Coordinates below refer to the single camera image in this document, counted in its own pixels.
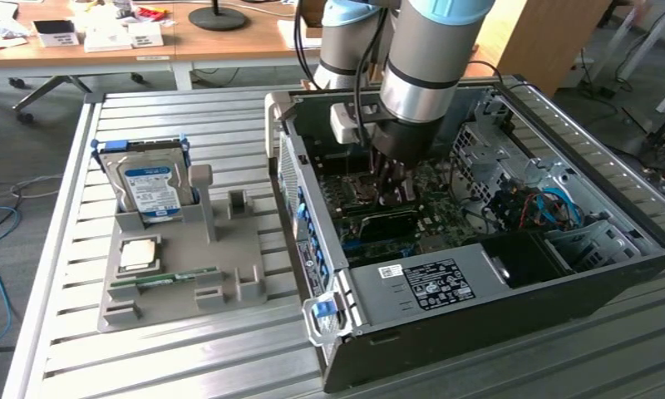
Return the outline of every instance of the office chair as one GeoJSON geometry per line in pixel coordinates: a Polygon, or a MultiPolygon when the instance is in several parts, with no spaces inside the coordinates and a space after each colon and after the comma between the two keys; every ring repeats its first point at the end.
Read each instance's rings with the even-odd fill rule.
{"type": "MultiPolygon", "coordinates": [[[[130,73],[130,80],[134,81],[138,84],[142,84],[145,82],[145,79],[142,78],[142,75],[140,73],[130,73]]],[[[85,85],[85,83],[81,81],[78,76],[74,75],[64,75],[64,76],[53,76],[50,77],[41,86],[38,86],[28,95],[24,97],[20,102],[12,107],[12,109],[16,112],[16,118],[17,120],[28,125],[34,121],[34,116],[29,114],[28,112],[22,112],[22,109],[32,104],[34,101],[37,101],[46,93],[49,93],[52,90],[54,90],[62,83],[70,83],[74,85],[78,90],[84,92],[84,94],[90,93],[89,87],[85,85]]],[[[22,79],[16,79],[10,78],[9,79],[9,85],[17,88],[24,88],[24,81],[22,79]]]]}

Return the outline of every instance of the white label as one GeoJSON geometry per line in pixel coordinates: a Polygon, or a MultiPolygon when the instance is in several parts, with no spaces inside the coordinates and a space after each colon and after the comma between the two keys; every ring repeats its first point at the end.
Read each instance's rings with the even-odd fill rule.
{"type": "Polygon", "coordinates": [[[401,265],[393,264],[392,266],[382,266],[378,268],[378,274],[381,275],[381,278],[397,277],[404,275],[401,270],[401,265]]]}
{"type": "Polygon", "coordinates": [[[125,180],[134,198],[134,205],[149,218],[172,219],[170,215],[180,210],[177,190],[168,184],[172,177],[173,173],[168,167],[125,171],[125,180]]]}
{"type": "Polygon", "coordinates": [[[137,61],[166,61],[169,56],[138,56],[134,59],[137,61]]]}

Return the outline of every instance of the robotic arm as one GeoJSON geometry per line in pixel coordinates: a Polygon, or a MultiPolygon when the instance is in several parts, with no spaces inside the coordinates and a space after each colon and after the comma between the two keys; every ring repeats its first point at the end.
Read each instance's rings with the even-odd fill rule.
{"type": "MultiPolygon", "coordinates": [[[[350,7],[358,7],[358,4],[346,0],[329,1],[334,1],[337,5],[350,4],[350,7]]],[[[374,111],[376,128],[370,134],[370,169],[378,178],[381,202],[385,201],[385,195],[388,198],[406,199],[413,196],[409,190],[412,171],[432,146],[458,79],[470,60],[477,33],[493,3],[494,0],[401,2],[380,91],[381,103],[374,111]]],[[[366,21],[377,19],[370,17],[376,11],[370,9],[366,21]]],[[[329,64],[326,59],[330,54],[349,53],[349,50],[341,52],[328,47],[350,46],[348,41],[326,40],[329,36],[325,29],[326,27],[322,36],[322,68],[329,64]]],[[[338,131],[353,125],[349,115],[350,112],[342,105],[332,107],[332,128],[340,142],[345,135],[338,134],[338,131]]]]}

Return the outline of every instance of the hard drive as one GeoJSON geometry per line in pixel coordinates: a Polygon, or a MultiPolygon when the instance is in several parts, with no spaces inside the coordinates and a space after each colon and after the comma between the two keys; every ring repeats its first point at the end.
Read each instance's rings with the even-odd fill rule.
{"type": "Polygon", "coordinates": [[[181,216],[194,203],[186,139],[92,143],[93,157],[113,186],[121,212],[140,212],[145,223],[181,216]]]}

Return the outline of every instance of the slotted metal table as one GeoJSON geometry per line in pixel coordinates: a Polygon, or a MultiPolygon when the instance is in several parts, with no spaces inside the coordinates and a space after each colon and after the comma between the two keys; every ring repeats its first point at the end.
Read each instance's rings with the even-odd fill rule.
{"type": "MultiPolygon", "coordinates": [[[[2,397],[665,398],[665,271],[576,320],[413,372],[326,395],[306,341],[292,264],[268,182],[264,96],[292,86],[106,95],[82,107],[2,397]],[[97,307],[114,195],[89,158],[92,139],[184,134],[210,194],[254,198],[269,301],[100,334],[97,307]]],[[[526,87],[517,95],[665,229],[665,199],[526,87]]],[[[536,152],[546,144],[517,136],[536,152]]]]}

